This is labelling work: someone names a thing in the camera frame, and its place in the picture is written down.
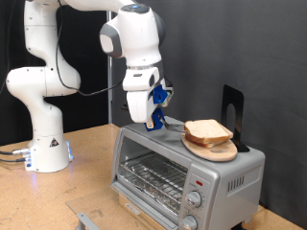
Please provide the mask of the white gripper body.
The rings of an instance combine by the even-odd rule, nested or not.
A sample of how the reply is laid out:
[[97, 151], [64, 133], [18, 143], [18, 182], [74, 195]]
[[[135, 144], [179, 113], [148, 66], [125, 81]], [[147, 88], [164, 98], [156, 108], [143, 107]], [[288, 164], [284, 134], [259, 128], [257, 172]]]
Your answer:
[[126, 71], [123, 88], [127, 92], [127, 102], [131, 119], [136, 123], [147, 123], [158, 104], [165, 100], [157, 67]]

